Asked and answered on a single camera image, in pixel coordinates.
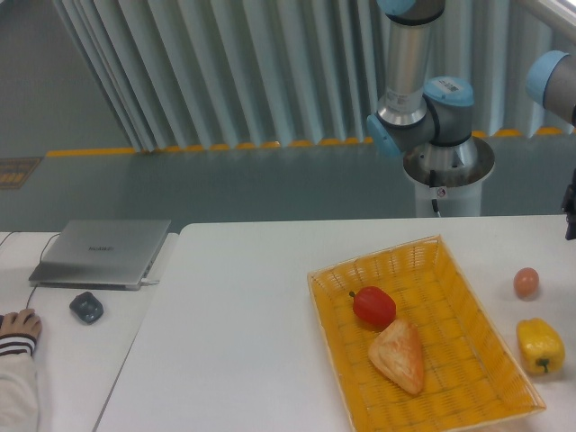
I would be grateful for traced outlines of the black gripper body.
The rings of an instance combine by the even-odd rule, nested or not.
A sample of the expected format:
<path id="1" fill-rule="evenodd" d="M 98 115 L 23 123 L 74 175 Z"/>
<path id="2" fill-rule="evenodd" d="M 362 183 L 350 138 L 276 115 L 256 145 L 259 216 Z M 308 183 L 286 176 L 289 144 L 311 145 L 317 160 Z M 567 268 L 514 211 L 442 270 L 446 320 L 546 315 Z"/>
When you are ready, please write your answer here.
<path id="1" fill-rule="evenodd" d="M 576 187 L 576 170 L 573 170 L 571 182 L 566 187 L 561 205 L 562 212 L 565 214 L 566 221 L 568 223 L 575 222 L 575 216 L 576 216 L 575 187 Z"/>

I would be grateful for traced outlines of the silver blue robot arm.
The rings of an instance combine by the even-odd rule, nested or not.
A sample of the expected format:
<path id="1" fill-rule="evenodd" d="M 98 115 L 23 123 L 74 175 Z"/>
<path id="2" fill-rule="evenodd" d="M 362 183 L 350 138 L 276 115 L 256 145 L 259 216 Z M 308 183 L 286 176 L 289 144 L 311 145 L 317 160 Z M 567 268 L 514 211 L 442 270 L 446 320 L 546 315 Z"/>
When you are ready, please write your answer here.
<path id="1" fill-rule="evenodd" d="M 431 28 L 443 1 L 381 1 L 391 20 L 385 92 L 366 119 L 386 156 L 403 158 L 419 217 L 477 216 L 495 156 L 472 135 L 473 88 L 453 76 L 426 79 Z"/>

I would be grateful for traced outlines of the white sleeved forearm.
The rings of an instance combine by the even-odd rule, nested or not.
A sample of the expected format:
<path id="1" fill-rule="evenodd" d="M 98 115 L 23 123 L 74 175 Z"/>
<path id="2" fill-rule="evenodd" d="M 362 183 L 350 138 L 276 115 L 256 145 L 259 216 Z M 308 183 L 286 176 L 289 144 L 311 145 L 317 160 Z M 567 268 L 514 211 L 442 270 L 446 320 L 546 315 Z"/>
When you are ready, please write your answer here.
<path id="1" fill-rule="evenodd" d="M 40 403 L 34 337 L 1 336 L 1 430 L 37 431 Z"/>

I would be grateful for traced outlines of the person's hand on mouse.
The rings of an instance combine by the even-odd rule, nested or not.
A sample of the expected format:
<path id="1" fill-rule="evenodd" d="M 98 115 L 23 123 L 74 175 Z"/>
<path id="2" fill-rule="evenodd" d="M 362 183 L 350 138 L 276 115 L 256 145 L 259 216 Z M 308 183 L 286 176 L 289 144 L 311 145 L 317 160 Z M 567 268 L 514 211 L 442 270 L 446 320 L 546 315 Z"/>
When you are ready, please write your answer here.
<path id="1" fill-rule="evenodd" d="M 41 318 L 34 309 L 10 312 L 2 318 L 1 345 L 26 344 L 34 349 L 41 331 Z"/>

